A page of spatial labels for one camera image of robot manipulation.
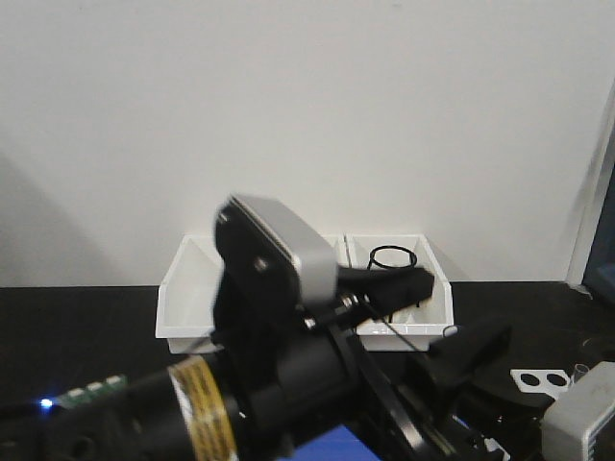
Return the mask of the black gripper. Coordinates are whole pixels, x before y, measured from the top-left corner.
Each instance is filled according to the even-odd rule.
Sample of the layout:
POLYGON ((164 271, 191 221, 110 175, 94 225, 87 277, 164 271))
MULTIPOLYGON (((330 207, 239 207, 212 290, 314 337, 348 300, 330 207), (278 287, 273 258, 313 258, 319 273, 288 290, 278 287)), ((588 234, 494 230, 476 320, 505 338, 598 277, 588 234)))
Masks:
MULTIPOLYGON (((337 288, 357 300, 351 317, 386 317, 429 299, 423 267, 339 267, 337 288)), ((352 341, 358 388, 344 425, 380 460, 538 460, 538 411, 495 397, 477 382, 509 349, 511 324, 481 319, 405 356, 389 376, 352 341)))

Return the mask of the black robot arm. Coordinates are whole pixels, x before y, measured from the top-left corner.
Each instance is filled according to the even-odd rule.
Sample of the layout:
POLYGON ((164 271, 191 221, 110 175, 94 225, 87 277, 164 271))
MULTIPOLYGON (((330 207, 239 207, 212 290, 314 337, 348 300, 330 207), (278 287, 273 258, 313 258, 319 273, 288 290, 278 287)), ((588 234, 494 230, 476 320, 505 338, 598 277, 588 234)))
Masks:
POLYGON ((5 460, 277 460, 345 426, 380 460, 530 460, 539 416, 475 386, 511 328, 486 318, 409 354, 389 375, 356 327, 433 286, 422 269, 341 268, 295 306, 289 274, 226 272, 215 349, 74 407, 12 406, 5 460))

